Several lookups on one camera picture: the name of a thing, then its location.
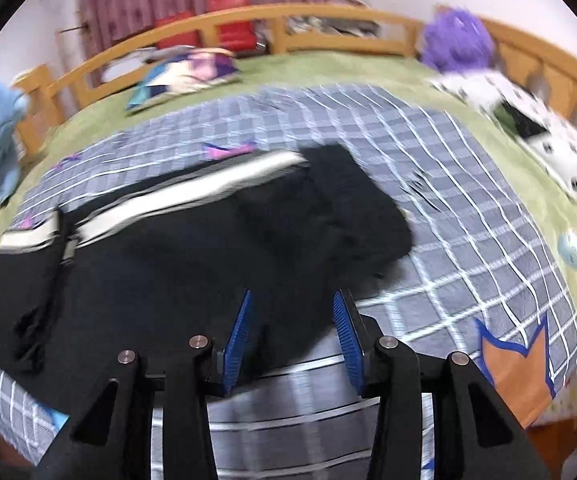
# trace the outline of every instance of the gray cloth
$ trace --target gray cloth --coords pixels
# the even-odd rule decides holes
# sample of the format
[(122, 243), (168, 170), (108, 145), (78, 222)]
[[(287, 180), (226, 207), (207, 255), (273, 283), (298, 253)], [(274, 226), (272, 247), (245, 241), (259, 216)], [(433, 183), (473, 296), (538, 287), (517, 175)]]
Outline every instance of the gray cloth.
[[(265, 89), (185, 108), (109, 137), (49, 171), (22, 203), (15, 226), (56, 205), (203, 159), (203, 143), (292, 148), (337, 140), (405, 210), (415, 237), (379, 294), (358, 302), (383, 332), (418, 352), (480, 353), (475, 319), (504, 341), (527, 345), (549, 322), (549, 375), (560, 389), (577, 365), (577, 316), (543, 237), (478, 142), (445, 112), (366, 85)], [(422, 198), (411, 189), (422, 183)], [(425, 396), (423, 462), (433, 458), (433, 411)], [(375, 399), (347, 379), (334, 331), (299, 362), (232, 397), (209, 418), (222, 478), (363, 479)], [(0, 370), (0, 432), (37, 463), (56, 434), (50, 410)], [(155, 410), (152, 478), (162, 477), (162, 412)], [(422, 478), (432, 471), (422, 470)]]

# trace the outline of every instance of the light blue ball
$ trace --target light blue ball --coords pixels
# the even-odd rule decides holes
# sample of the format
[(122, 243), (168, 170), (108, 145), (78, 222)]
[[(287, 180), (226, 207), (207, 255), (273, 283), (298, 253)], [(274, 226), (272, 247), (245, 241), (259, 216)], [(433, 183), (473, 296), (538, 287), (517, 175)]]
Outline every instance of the light blue ball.
[(577, 234), (572, 229), (560, 235), (557, 240), (557, 252), (566, 265), (577, 267)]

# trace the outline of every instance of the blue gripper pad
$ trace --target blue gripper pad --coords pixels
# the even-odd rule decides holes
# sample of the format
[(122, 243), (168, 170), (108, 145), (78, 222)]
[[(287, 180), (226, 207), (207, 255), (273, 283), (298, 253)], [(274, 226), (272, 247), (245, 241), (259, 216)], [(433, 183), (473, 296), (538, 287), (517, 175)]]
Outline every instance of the blue gripper pad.
[(240, 373), (240, 365), (244, 356), (244, 349), (248, 341), (249, 330), (251, 328), (251, 291), (247, 290), (242, 301), (242, 306), (237, 314), (237, 319), (233, 325), (233, 331), (224, 349), (224, 375), (222, 386), (228, 394), (237, 382)]
[(337, 291), (333, 297), (333, 320), (340, 339), (340, 346), (344, 354), (346, 372), (358, 395), (364, 391), (364, 357), (360, 347), (358, 335), (351, 323), (351, 316), (346, 307), (344, 297)]

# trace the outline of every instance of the silver screw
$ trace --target silver screw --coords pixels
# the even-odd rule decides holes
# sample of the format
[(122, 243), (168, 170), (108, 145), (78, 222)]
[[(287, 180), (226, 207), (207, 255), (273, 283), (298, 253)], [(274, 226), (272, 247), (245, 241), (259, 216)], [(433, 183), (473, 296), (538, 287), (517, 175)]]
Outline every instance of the silver screw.
[(453, 354), (451, 354), (451, 361), (456, 365), (464, 366), (469, 364), (470, 359), (469, 356), (463, 352), (453, 352)]
[(135, 352), (133, 350), (122, 350), (118, 355), (118, 361), (123, 365), (132, 363), (135, 360)]
[(397, 339), (392, 335), (383, 335), (381, 338), (379, 338), (379, 344), (384, 348), (395, 348), (397, 343)]
[(208, 345), (208, 338), (205, 335), (194, 335), (188, 340), (191, 348), (204, 348)]

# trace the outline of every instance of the white stripe on black garment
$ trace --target white stripe on black garment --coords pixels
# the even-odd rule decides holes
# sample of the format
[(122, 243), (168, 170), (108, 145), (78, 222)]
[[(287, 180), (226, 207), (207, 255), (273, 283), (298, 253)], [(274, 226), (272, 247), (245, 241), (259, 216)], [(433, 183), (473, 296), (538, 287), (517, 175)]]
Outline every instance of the white stripe on black garment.
[(276, 150), (190, 180), (123, 197), (78, 225), (78, 247), (111, 236), (143, 218), (215, 202), (239, 189), (273, 180), (305, 162), (298, 152)]
[(6, 231), (0, 240), (2, 253), (27, 253), (49, 246), (59, 230), (59, 216), (53, 211), (46, 220), (33, 229)]

